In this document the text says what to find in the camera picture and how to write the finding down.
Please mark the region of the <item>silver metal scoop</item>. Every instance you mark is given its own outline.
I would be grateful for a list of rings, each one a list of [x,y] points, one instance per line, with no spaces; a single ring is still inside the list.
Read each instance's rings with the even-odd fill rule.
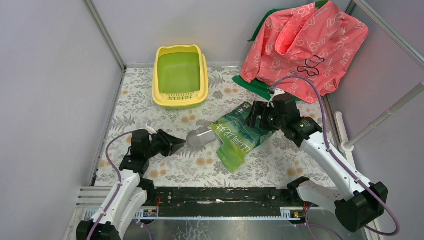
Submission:
[[[197,129],[187,134],[186,140],[192,147],[199,148],[217,139],[214,131],[209,128]]]

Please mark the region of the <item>green litter bag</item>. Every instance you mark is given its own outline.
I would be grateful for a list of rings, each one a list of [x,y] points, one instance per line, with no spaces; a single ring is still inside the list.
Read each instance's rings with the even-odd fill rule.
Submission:
[[[209,126],[222,142],[217,155],[232,173],[242,165],[247,154],[274,134],[273,131],[250,128],[245,124],[251,110],[252,104],[245,101]]]

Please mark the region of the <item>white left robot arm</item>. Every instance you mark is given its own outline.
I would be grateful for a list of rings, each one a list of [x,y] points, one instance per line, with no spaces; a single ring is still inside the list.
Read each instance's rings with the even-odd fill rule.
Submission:
[[[78,240],[122,240],[139,208],[155,200],[153,182],[143,178],[149,160],[171,156],[177,147],[162,129],[139,129],[130,135],[122,162],[112,165],[118,179],[94,215],[77,225]]]

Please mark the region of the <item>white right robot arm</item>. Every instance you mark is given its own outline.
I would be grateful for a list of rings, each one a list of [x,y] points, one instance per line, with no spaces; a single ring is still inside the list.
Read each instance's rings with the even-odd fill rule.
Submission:
[[[295,99],[275,93],[268,102],[254,101],[241,127],[248,130],[282,131],[284,136],[312,157],[335,183],[333,190],[300,177],[287,185],[294,204],[308,202],[335,214],[341,225],[356,232],[388,211],[388,189],[372,183],[335,150],[325,127],[311,117],[302,117]]]

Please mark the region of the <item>yellow litter box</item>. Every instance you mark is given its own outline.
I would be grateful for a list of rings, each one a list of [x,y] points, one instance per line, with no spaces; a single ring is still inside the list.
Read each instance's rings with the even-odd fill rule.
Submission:
[[[152,99],[168,109],[200,106],[209,94],[205,55],[198,45],[162,46],[153,66]]]

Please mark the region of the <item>green cloth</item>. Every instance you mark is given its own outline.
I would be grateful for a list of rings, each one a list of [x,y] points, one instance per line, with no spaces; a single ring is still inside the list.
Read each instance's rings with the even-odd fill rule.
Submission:
[[[336,11],[328,0],[270,10],[253,33],[240,75],[233,80],[267,100],[269,86],[283,80],[278,86],[284,91],[316,102],[312,87],[299,77],[312,81],[321,96],[334,91],[337,79],[325,65],[331,53],[326,18]]]

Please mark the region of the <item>floral table mat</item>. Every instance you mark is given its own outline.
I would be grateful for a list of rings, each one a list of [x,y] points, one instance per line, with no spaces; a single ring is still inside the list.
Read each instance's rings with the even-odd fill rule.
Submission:
[[[238,67],[210,67],[207,99],[190,109],[167,109],[152,98],[152,68],[128,68],[115,105],[111,127],[96,172],[96,187],[112,186],[118,176],[112,165],[118,166],[131,144],[130,131],[150,126],[185,139],[191,131],[207,128],[244,102],[260,97],[233,81]],[[185,145],[170,157],[157,155],[150,159],[146,179],[157,187],[285,187],[305,176],[316,184],[333,187],[333,181],[305,152],[287,140],[281,132],[268,138],[248,153],[240,168],[230,172],[217,154],[221,142],[216,140],[203,147]]]

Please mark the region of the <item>white metal pole stand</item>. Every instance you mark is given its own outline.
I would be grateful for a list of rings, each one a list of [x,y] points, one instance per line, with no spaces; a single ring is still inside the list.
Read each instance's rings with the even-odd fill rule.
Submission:
[[[394,193],[422,181],[424,170],[424,83],[385,110],[353,137],[336,145],[347,160],[372,182],[383,182]]]

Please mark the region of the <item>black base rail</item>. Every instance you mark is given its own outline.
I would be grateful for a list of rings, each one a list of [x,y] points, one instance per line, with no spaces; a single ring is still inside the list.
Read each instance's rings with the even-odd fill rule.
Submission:
[[[302,212],[308,204],[294,192],[276,187],[156,187],[143,209],[160,218],[282,218],[281,211]]]

